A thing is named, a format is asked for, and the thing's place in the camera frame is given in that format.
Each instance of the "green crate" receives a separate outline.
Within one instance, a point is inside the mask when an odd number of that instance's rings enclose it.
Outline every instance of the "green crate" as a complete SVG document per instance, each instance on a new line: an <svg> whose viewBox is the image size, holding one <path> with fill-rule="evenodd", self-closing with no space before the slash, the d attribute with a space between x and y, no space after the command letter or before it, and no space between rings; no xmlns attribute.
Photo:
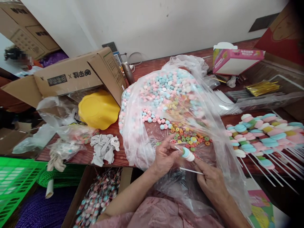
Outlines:
<svg viewBox="0 0 304 228"><path fill-rule="evenodd" d="M36 182L46 162L0 157L0 227Z"/></svg>

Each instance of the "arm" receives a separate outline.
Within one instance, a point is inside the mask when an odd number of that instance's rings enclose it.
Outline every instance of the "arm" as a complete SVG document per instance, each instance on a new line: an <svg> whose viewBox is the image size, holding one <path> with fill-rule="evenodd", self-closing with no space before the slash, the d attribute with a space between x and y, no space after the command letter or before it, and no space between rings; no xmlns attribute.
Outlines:
<svg viewBox="0 0 304 228"><path fill-rule="evenodd" d="M174 161L182 155L182 151L179 150L170 153L170 149L175 149L175 145L170 143L170 140L174 136L173 134L170 135L156 148L153 164L137 180L113 199L104 213L99 216L98 221L137 210L148 190L169 172Z"/></svg>
<svg viewBox="0 0 304 228"><path fill-rule="evenodd" d="M251 228L247 219L239 210L233 197L229 194L224 176L220 169L209 166L207 163L195 158L195 169L204 175L198 174L197 181L229 228Z"/></svg>

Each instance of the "yellow plastic bowl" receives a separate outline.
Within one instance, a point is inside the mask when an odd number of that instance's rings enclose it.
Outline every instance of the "yellow plastic bowl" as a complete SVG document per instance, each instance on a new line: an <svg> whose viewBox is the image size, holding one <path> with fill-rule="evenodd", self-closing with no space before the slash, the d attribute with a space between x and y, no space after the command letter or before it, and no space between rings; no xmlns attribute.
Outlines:
<svg viewBox="0 0 304 228"><path fill-rule="evenodd" d="M88 126L105 130L117 121L120 107L108 92L100 90L84 96L78 109L81 120Z"/></svg>

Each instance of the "white wall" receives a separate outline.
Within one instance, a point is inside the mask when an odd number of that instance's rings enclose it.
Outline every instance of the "white wall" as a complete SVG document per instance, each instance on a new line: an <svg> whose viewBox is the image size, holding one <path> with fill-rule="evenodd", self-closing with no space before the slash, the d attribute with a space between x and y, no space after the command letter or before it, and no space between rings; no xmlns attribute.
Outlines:
<svg viewBox="0 0 304 228"><path fill-rule="evenodd" d="M69 56L114 41L143 60L257 38L258 17L280 12L286 0L22 0ZM140 60L137 55L131 62Z"/></svg>
<svg viewBox="0 0 304 228"><path fill-rule="evenodd" d="M17 64L15 64L13 60L8 59L5 61L4 58L5 49L12 45L13 42L0 33L0 67L12 74L15 74L22 71L22 69Z"/></svg>

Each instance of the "gray cloth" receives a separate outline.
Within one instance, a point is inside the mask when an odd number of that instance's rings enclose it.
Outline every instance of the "gray cloth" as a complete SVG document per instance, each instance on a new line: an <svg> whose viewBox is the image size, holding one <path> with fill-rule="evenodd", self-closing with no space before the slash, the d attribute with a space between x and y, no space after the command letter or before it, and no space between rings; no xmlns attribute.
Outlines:
<svg viewBox="0 0 304 228"><path fill-rule="evenodd" d="M114 149L119 151L119 140L113 135L95 135L91 138L91 146L94 146L94 156L92 164L102 167L104 160L112 164L114 161Z"/></svg>

